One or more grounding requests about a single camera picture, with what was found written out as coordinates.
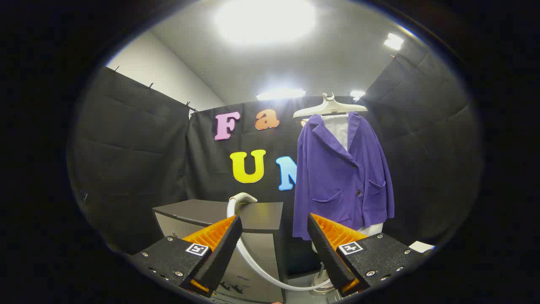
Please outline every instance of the white clothes hanger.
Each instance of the white clothes hanger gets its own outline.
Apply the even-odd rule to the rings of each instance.
[[[322,93],[322,103],[311,108],[301,109],[293,114],[293,118],[303,117],[303,116],[312,116],[313,114],[319,115],[337,115],[345,114],[348,112],[362,112],[367,111],[368,109],[363,105],[358,104],[344,104],[339,103],[334,99],[334,93],[332,96],[328,97],[328,94]]]

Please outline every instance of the cabinet top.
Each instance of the cabinet top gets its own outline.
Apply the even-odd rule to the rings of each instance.
[[[154,207],[153,210],[179,220],[213,224],[226,217],[227,205],[228,202],[187,200]],[[240,215],[244,229],[278,230],[282,208],[283,202],[237,203],[235,213]]]

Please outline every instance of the purple jacket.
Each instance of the purple jacket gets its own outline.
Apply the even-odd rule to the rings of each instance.
[[[345,148],[313,115],[298,138],[293,237],[310,240],[309,213],[355,230],[394,217],[392,180],[379,140],[368,121],[348,117]]]

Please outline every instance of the white hose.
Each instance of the white hose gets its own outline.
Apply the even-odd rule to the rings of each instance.
[[[251,195],[249,195],[247,193],[243,193],[243,192],[239,193],[239,194],[236,194],[235,196],[233,196],[233,197],[231,197],[229,199],[229,205],[227,206],[227,217],[231,217],[231,216],[234,215],[234,207],[236,206],[237,201],[246,201],[246,202],[253,203],[253,202],[256,202],[257,199],[252,197]],[[310,287],[297,287],[297,286],[287,285],[287,284],[285,284],[283,282],[280,282],[280,281],[276,280],[274,277],[269,275],[266,271],[264,271],[264,269],[262,269],[259,266],[259,264],[257,264],[257,262],[255,262],[255,260],[251,257],[251,255],[247,251],[246,246],[244,246],[244,243],[242,242],[242,238],[238,239],[237,248],[238,248],[238,251],[240,252],[240,255],[244,258],[246,263],[249,266],[251,266],[251,268],[253,268],[253,270],[256,273],[258,273],[263,279],[267,280],[268,282],[270,282],[270,283],[272,283],[272,284],[274,284],[274,285],[276,285],[278,287],[281,287],[283,289],[293,290],[293,291],[297,291],[297,292],[306,292],[306,291],[309,291],[309,290],[314,290],[314,289],[323,287],[323,286],[330,283],[330,279],[328,279],[325,282],[320,283],[319,285],[310,286]]]

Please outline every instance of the jacket pocket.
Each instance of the jacket pocket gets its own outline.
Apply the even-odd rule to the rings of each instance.
[[[311,212],[331,221],[346,224],[346,220],[349,219],[350,210],[347,210],[347,208],[343,206],[342,195],[343,192],[339,190],[329,199],[311,199]]]
[[[386,210],[386,181],[379,185],[368,180],[363,208],[364,210]]]

